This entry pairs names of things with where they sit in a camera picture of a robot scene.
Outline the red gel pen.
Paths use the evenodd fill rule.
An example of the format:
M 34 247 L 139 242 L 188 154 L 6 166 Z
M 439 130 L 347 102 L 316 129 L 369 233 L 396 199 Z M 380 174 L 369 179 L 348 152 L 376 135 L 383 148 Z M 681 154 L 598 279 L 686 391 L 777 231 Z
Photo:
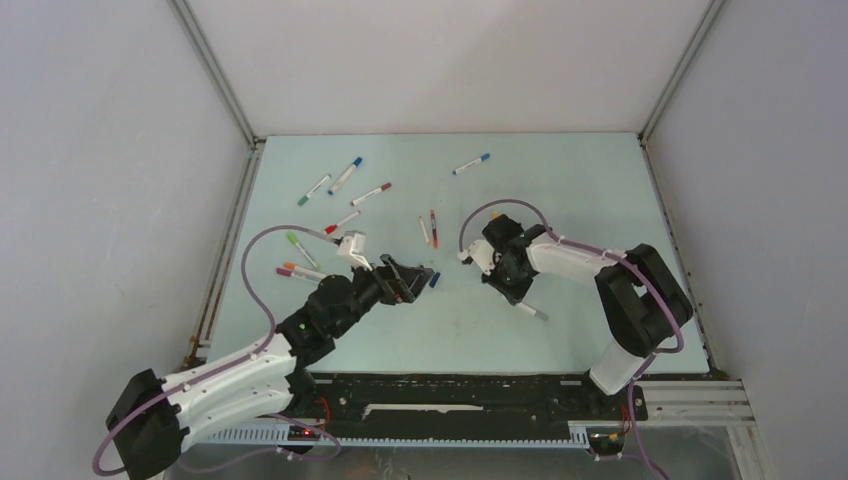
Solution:
M 439 237 L 438 237 L 438 227 L 437 227 L 437 217 L 434 209 L 431 209 L 429 212 L 430 218 L 430 228 L 431 228 L 431 242 L 434 249 L 439 247 Z

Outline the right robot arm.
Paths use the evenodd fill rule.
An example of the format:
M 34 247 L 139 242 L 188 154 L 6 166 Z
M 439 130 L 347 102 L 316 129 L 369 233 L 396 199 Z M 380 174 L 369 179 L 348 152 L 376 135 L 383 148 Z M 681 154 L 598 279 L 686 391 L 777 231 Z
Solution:
M 481 280 L 520 306 L 539 275 L 556 275 L 596 290 L 612 340 L 588 371 L 585 411 L 606 418 L 622 403 L 621 390 L 670 338 L 678 339 L 693 306 L 659 252 L 648 244 L 600 250 L 554 235 L 545 225 L 523 228 L 506 215 L 491 220 L 462 253 Z

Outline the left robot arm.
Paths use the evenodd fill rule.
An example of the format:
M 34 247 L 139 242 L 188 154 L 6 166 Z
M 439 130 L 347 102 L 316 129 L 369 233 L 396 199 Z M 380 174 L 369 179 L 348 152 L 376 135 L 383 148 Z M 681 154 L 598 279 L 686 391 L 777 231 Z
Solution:
M 388 254 L 381 261 L 355 268 L 352 277 L 323 278 L 271 335 L 241 350 L 163 378 L 150 369 L 135 374 L 105 420 L 121 472 L 150 479 L 221 430 L 285 410 L 297 417 L 311 412 L 316 390 L 307 367 L 375 305 L 414 302 L 434 275 Z

